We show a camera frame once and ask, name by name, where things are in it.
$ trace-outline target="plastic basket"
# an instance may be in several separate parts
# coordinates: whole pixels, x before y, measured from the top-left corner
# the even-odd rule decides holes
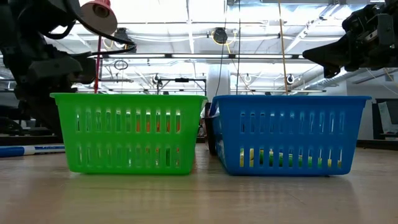
[[[73,172],[189,174],[204,96],[53,94]]]
[[[216,150],[231,175],[351,170],[366,96],[217,96]]]

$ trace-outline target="ceiling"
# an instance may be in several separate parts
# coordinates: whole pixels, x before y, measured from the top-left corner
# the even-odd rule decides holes
[[[81,4],[89,0],[80,0]],[[364,7],[369,0],[296,0],[282,4],[284,46],[286,54],[300,55],[304,50],[337,41],[344,31],[342,21],[353,11]],[[137,44],[138,54],[179,53],[179,54],[281,54],[282,39],[279,38],[279,8],[275,0],[113,0],[112,9],[118,18],[118,27],[125,27],[130,38]],[[214,43],[211,33],[216,27],[226,27],[229,35],[228,47]],[[61,33],[59,27],[53,33]],[[96,51],[98,36],[77,24],[70,35],[62,40],[46,39],[59,50],[71,54]],[[117,50],[118,46],[102,40],[100,49]],[[126,59],[128,68],[119,71],[114,67],[116,58],[103,62],[102,79],[128,79],[130,82],[104,82],[101,88],[122,89],[126,93],[154,88],[152,77],[161,78],[206,78],[209,66],[219,60],[199,59]],[[287,60],[286,71],[300,79],[321,76],[316,65],[308,61]],[[237,74],[238,60],[228,64],[232,75]],[[281,60],[261,63],[260,60],[244,60],[239,72],[250,76],[246,84],[250,88],[280,88],[284,85],[284,67]],[[0,77],[9,73],[0,70]],[[197,89],[191,94],[202,94],[202,83],[170,83],[165,89]],[[91,86],[79,86],[91,89]]]

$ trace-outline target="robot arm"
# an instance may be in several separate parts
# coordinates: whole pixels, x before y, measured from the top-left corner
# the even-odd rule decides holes
[[[346,34],[337,42],[303,52],[303,56],[324,68],[325,78],[359,68],[379,70],[398,67],[398,0],[378,7],[369,4],[343,21]]]
[[[93,15],[85,17],[87,21],[84,21],[78,0],[0,1],[0,50],[5,66],[16,80],[15,95],[21,107],[59,137],[62,132],[58,109],[50,94],[74,93],[73,83],[93,82],[95,60],[88,56],[136,51],[136,45],[130,40],[111,35],[116,30],[117,21],[109,6],[109,0],[84,5]],[[44,36],[51,39],[66,37],[76,20],[96,34],[131,47],[114,52],[70,55],[46,43]],[[66,27],[65,32],[51,34],[58,26]]]

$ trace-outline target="white wall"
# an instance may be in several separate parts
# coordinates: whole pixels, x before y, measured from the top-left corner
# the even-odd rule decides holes
[[[371,80],[366,83],[352,84],[352,80],[348,81],[347,91],[349,96],[371,96],[372,99],[376,98],[398,98],[389,91],[385,86],[398,93],[398,86],[393,82],[385,82],[384,77],[377,80]],[[361,127],[359,129],[358,139],[360,140],[373,140],[373,116],[372,116],[372,101],[366,103],[362,115]]]

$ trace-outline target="marker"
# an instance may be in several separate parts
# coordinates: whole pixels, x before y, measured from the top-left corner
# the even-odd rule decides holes
[[[65,146],[0,146],[0,157],[28,156],[65,152]]]

